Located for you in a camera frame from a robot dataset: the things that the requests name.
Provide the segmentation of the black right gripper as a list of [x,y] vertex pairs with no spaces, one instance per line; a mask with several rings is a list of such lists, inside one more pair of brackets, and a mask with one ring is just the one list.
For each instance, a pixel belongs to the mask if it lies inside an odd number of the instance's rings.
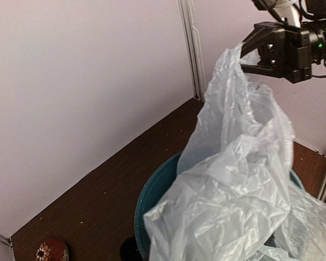
[[243,40],[240,57],[258,49],[258,65],[241,64],[244,73],[285,78],[298,83],[312,78],[310,33],[281,23],[261,22]]

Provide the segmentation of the translucent blue trash bag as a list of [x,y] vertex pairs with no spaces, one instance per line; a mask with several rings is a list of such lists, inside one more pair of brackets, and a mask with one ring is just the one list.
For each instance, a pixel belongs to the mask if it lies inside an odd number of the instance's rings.
[[326,260],[326,204],[291,182],[292,123],[241,49],[218,59],[177,177],[143,217],[150,260]]

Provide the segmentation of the teal plastic trash bin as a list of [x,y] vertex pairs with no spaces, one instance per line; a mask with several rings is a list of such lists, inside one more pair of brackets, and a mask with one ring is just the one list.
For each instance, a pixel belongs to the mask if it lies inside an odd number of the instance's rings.
[[135,236],[149,260],[246,260],[290,210],[291,175],[277,158],[223,152],[180,171],[163,163],[139,197]]

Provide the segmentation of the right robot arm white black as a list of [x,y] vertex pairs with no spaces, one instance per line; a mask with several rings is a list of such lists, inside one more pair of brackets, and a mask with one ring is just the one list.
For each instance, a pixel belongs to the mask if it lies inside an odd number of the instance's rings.
[[285,78],[299,83],[314,77],[313,64],[326,68],[326,1],[254,1],[274,22],[261,22],[245,38],[241,57],[257,50],[256,65],[245,73]]

